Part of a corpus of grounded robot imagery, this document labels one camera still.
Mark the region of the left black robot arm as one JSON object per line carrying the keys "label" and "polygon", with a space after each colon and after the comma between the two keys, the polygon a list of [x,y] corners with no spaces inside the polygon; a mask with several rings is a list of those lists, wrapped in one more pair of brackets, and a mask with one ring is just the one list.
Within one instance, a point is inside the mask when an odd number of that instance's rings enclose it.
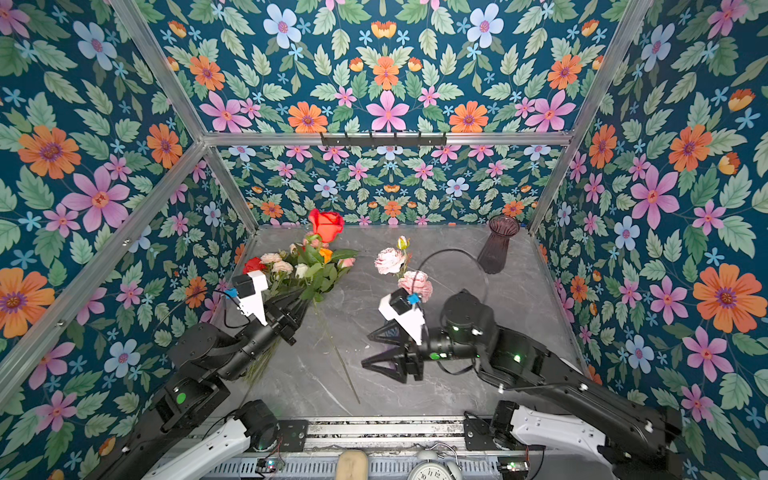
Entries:
{"label": "left black robot arm", "polygon": [[208,323],[188,330],[169,352],[175,372],[131,432],[87,477],[140,479],[149,473],[229,397],[227,381],[238,378],[274,342],[295,343],[309,305],[294,291],[266,302],[265,323],[251,320],[234,335]]}

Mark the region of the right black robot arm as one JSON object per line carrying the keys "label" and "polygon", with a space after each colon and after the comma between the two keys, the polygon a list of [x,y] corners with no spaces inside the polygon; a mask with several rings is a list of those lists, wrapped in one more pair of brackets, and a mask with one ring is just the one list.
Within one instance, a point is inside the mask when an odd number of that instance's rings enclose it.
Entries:
{"label": "right black robot arm", "polygon": [[501,402],[489,426],[499,440],[591,458],[618,479],[682,477],[682,457],[671,448],[683,430],[679,411],[613,393],[543,344],[498,325],[493,309],[469,291],[445,302],[437,328],[426,327],[420,304],[403,288],[382,298],[379,311],[386,323],[368,337],[390,348],[362,360],[364,369],[406,383],[422,380],[427,362],[468,359],[486,384],[542,397],[563,411]]}

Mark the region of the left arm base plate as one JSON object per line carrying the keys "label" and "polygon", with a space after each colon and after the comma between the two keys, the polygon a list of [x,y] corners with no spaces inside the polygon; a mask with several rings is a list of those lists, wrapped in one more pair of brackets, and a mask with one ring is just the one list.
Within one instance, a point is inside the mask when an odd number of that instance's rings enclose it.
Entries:
{"label": "left arm base plate", "polygon": [[302,452],[308,437],[307,420],[278,420],[275,424],[259,427],[251,437],[249,453]]}

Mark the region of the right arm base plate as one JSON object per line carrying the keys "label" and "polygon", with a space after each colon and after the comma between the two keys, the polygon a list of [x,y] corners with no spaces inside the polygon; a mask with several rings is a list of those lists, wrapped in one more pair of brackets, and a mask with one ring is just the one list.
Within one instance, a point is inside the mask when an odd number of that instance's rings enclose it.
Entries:
{"label": "right arm base plate", "polygon": [[516,441],[493,426],[490,419],[472,412],[463,413],[465,449],[468,451],[514,450]]}

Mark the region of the pink peony flower stem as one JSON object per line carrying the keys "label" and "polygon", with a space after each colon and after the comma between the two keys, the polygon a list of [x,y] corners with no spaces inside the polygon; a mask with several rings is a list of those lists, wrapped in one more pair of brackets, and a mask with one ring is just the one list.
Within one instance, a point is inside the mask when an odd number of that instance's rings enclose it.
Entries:
{"label": "pink peony flower stem", "polygon": [[433,285],[427,273],[410,267],[412,255],[409,249],[410,240],[400,236],[395,247],[385,248],[377,254],[374,266],[380,275],[395,276],[398,287],[409,295],[418,295],[427,302],[433,294]]}

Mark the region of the red rose stem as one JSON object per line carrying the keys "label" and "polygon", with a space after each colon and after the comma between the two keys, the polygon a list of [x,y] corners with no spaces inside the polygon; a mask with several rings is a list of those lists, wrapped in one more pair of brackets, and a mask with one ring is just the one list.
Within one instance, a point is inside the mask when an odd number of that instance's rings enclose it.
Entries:
{"label": "red rose stem", "polygon": [[313,304],[320,303],[354,266],[358,253],[351,249],[335,249],[332,243],[344,231],[343,217],[333,211],[315,208],[308,215],[311,231],[296,248],[295,269],[299,296],[299,318],[303,319]]}

